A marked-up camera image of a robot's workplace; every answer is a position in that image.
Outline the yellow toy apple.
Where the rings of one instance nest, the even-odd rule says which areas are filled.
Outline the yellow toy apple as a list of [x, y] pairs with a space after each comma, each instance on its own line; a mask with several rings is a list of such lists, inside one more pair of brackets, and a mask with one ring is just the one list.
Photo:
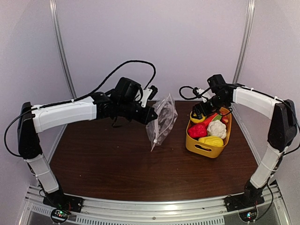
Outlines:
[[206, 116], [202, 116], [201, 118], [199, 118], [194, 112], [190, 113], [190, 120], [192, 123], [194, 124], [198, 124], [198, 123], [202, 123], [207, 119]]

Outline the red toy bell pepper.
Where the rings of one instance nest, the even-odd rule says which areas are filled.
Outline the red toy bell pepper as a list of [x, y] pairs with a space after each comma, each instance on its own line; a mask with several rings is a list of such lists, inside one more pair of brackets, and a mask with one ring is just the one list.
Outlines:
[[206, 126], [200, 123], [193, 125], [187, 132], [191, 138], [202, 138], [207, 136]]

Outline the yellow toy bell pepper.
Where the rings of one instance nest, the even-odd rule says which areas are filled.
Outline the yellow toy bell pepper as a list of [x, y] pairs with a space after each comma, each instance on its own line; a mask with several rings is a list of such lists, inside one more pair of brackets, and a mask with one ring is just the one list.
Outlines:
[[218, 137], [218, 136], [206, 136], [206, 137], [201, 137], [198, 140], [200, 143], [207, 144], [209, 146], [214, 146], [214, 147], [222, 147], [224, 142], [223, 140]]

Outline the clear zip top bag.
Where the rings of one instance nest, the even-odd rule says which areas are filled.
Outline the clear zip top bag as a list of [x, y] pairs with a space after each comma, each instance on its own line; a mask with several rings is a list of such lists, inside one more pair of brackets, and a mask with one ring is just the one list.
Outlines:
[[160, 146], [174, 127], [178, 113], [175, 100], [169, 93], [167, 97], [158, 100], [153, 106], [157, 119], [146, 125], [146, 132], [151, 143], [151, 152]]

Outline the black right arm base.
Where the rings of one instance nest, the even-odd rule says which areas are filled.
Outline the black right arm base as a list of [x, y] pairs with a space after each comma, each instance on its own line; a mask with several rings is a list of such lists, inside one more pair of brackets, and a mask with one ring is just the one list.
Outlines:
[[263, 189], [266, 185], [256, 188], [249, 180], [244, 186], [244, 192], [238, 195], [228, 195], [224, 198], [227, 212], [242, 210], [264, 203]]

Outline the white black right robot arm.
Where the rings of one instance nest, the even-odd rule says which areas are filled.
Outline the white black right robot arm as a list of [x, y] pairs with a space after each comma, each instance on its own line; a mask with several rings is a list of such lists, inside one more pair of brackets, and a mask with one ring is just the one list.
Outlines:
[[276, 172], [280, 160], [288, 153], [287, 149], [297, 134], [299, 124], [293, 101], [272, 97], [237, 83], [216, 84], [206, 90], [193, 88], [192, 92], [195, 98], [201, 100], [192, 110], [199, 118], [217, 113], [221, 107], [237, 104], [252, 109], [270, 120], [265, 154], [248, 181], [250, 189], [240, 197], [240, 203], [250, 207], [258, 200], [256, 190], [266, 186], [269, 178]]

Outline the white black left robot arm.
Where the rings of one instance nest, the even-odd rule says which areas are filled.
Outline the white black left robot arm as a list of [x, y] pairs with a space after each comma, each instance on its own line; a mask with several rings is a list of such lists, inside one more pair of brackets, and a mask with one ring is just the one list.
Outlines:
[[123, 117], [147, 125], [157, 119], [153, 107], [147, 104], [158, 89], [151, 86], [142, 89], [141, 85], [122, 77], [116, 87], [107, 93], [95, 92], [81, 100], [69, 100], [49, 105], [23, 104], [17, 128], [18, 151], [33, 170], [49, 200], [57, 208], [67, 204], [67, 197], [59, 190], [59, 182], [43, 155], [38, 134], [54, 128], [84, 120], [101, 120]]

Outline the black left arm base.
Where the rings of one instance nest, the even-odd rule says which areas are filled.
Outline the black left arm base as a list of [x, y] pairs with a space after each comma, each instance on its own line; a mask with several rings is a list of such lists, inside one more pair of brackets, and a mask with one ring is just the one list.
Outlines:
[[43, 204], [67, 212], [80, 213], [83, 206], [83, 198], [66, 195], [64, 193], [46, 193], [43, 199]]

